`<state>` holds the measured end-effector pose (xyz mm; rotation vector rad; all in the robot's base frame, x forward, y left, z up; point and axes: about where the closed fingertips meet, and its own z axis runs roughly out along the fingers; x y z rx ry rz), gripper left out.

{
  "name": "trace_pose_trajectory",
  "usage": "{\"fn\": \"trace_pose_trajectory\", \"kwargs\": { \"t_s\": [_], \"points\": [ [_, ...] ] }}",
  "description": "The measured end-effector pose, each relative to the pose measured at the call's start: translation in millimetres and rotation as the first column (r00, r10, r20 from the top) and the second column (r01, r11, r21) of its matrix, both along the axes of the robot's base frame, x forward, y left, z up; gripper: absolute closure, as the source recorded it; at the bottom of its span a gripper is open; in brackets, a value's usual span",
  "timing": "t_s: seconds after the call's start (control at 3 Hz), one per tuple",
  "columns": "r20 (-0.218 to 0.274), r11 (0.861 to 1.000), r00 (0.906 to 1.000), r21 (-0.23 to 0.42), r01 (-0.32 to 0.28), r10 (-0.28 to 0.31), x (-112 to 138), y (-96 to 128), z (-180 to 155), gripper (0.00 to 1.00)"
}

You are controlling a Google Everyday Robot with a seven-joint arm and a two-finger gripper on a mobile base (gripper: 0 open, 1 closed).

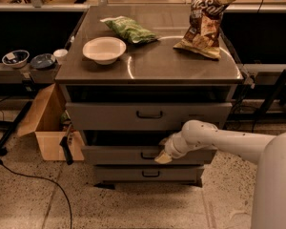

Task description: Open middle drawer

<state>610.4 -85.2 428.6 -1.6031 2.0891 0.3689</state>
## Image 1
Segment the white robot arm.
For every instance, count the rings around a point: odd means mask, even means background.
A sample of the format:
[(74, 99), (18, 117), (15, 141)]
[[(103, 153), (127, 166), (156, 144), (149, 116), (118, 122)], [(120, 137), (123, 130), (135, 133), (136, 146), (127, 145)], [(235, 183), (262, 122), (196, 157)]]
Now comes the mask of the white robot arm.
[(155, 158), (159, 164), (211, 146), (256, 164), (251, 229), (286, 229), (286, 133), (225, 131), (212, 123), (190, 120), (160, 144), (163, 149)]

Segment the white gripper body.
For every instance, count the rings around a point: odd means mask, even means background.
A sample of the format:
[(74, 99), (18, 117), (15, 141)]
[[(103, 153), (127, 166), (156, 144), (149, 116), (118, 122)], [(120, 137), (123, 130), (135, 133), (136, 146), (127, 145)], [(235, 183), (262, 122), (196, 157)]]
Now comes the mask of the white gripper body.
[(170, 135), (165, 141), (164, 152), (171, 158), (181, 158), (194, 148), (188, 144), (181, 133)]

